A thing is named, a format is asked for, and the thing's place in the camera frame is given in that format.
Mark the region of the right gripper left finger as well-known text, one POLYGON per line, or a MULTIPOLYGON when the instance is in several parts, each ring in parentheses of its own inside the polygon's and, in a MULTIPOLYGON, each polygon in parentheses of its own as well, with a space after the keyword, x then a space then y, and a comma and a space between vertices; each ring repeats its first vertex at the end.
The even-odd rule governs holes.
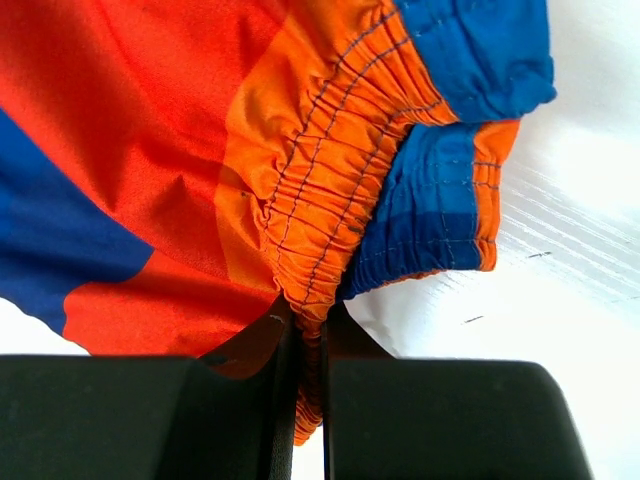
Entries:
POLYGON ((277 300, 201 358, 98 356, 1 305, 5 479, 287 479, 293 314, 277 300))

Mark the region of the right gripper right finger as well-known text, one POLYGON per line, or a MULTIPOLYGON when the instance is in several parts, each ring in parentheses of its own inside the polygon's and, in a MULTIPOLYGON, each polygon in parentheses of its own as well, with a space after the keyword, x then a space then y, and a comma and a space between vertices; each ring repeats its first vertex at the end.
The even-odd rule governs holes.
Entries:
POLYGON ((526 361, 397 359, 334 306, 321 337, 329 479, 588 479, 565 398, 526 361))

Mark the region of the rainbow striped shorts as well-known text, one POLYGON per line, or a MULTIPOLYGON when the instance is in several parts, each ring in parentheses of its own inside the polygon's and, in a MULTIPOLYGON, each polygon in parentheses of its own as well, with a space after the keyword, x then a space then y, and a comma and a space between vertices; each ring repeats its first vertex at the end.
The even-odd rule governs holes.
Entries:
POLYGON ((1 296, 93 354, 193 357, 284 299, 303 444, 334 304, 493 269, 553 81, 543 1, 5 1, 1 296))

